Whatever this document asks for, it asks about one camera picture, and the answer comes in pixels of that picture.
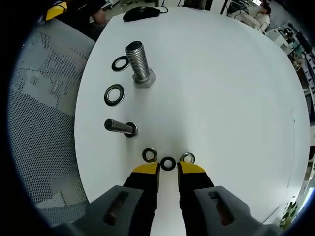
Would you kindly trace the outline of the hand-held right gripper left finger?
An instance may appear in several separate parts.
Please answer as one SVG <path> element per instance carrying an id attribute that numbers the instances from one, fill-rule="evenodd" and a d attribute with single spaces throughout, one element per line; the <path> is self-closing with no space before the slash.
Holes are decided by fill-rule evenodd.
<path id="1" fill-rule="evenodd" d="M 84 236 L 148 236 L 157 208 L 160 164 L 136 167 L 122 186 L 115 185 L 88 205 L 74 226 Z"/>

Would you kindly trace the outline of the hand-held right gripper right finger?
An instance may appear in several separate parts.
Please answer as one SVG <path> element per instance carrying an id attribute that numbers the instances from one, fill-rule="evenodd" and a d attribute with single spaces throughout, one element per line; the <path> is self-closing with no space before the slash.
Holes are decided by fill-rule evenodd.
<path id="1" fill-rule="evenodd" d="M 280 228 L 252 217 L 249 206 L 223 186 L 214 186 L 203 168 L 178 164 L 180 209 L 188 236 L 279 236 Z"/>

